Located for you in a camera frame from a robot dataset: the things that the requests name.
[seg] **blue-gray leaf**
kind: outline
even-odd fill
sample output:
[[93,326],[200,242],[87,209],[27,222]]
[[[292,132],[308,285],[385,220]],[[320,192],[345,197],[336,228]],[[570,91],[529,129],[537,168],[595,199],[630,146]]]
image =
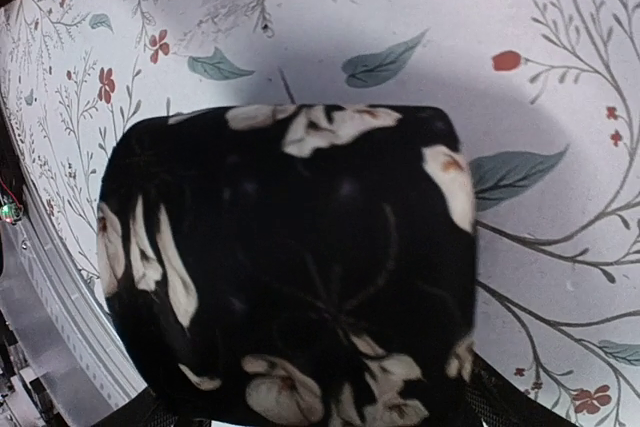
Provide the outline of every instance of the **blue-gray leaf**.
[[426,33],[425,30],[382,52],[356,55],[345,61],[342,64],[342,72],[347,76],[345,82],[354,89],[367,89],[389,82],[407,66]]
[[24,103],[27,104],[29,107],[33,105],[33,89],[31,89],[29,93],[24,96]]
[[209,80],[233,80],[255,73],[255,70],[241,69],[235,65],[217,47],[209,57],[189,57],[187,65],[191,72]]
[[598,347],[604,355],[616,362],[640,367],[640,345],[638,344],[618,344],[611,340],[601,340],[598,342]]
[[567,148],[551,155],[516,151],[473,159],[470,167],[478,212],[525,193],[558,166]]
[[113,27],[111,26],[111,19],[107,14],[93,14],[89,19],[89,27],[93,30],[105,28],[109,29],[113,33]]

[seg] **red wire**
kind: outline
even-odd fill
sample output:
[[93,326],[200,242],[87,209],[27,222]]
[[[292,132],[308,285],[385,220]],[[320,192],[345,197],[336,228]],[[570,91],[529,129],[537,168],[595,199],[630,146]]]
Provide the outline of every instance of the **red wire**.
[[5,183],[2,181],[2,178],[0,178],[0,185],[4,188],[4,190],[6,190],[7,192],[9,192],[9,195],[11,196],[11,198],[13,199],[13,201],[16,203],[16,205],[20,208],[22,208],[22,204],[20,204],[20,202],[18,202],[18,199],[16,199],[16,196],[13,195],[13,192],[11,192],[9,190],[9,187],[7,187],[5,185]]

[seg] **wire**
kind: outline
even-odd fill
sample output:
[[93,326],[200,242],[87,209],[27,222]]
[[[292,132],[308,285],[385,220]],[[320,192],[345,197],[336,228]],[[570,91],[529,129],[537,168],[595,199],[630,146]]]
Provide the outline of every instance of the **wire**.
[[22,210],[22,204],[20,202],[18,202],[18,199],[16,199],[16,196],[13,195],[13,192],[11,192],[9,190],[9,187],[6,186],[6,184],[2,181],[2,178],[0,177],[0,186],[2,186],[2,188],[4,190],[6,190],[9,193],[9,196],[13,199],[13,201],[16,203],[16,205],[18,206],[18,208],[20,210]]

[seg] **red flower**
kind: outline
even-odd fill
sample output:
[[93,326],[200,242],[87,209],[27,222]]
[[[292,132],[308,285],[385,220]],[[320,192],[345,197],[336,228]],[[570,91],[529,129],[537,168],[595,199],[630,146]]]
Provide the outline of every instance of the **red flower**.
[[522,64],[522,56],[513,50],[500,52],[493,56],[493,70],[496,72],[509,72],[515,70]]
[[151,53],[152,63],[154,64],[158,63],[158,57],[160,56],[160,52],[162,52],[164,55],[169,55],[170,48],[169,48],[169,43],[165,42],[166,38],[167,38],[167,30],[162,29],[158,34],[157,38],[155,35],[152,35],[151,39],[149,39],[149,45],[153,49],[153,52]]
[[622,135],[620,134],[620,131],[618,129],[616,129],[616,131],[611,134],[611,137],[609,138],[613,142],[614,147],[617,147],[618,144],[622,141]]
[[104,100],[105,103],[111,103],[111,94],[116,91],[116,83],[113,80],[113,69],[109,68],[104,71],[104,67],[100,69],[100,88],[98,89],[98,99]]
[[615,107],[607,107],[607,119],[618,120],[618,109]]
[[576,414],[586,412],[593,415],[600,412],[600,407],[606,407],[612,401],[611,396],[607,394],[610,389],[608,385],[601,385],[593,393],[586,389],[580,389],[573,396]]

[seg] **floral tablecloth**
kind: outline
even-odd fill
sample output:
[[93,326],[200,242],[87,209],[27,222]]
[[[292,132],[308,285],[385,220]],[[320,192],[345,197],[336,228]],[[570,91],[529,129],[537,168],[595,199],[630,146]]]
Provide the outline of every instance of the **floral tablecloth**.
[[100,177],[137,120],[437,105],[474,174],[478,351],[578,425],[640,418],[640,0],[19,0],[0,22],[20,154],[97,299]]

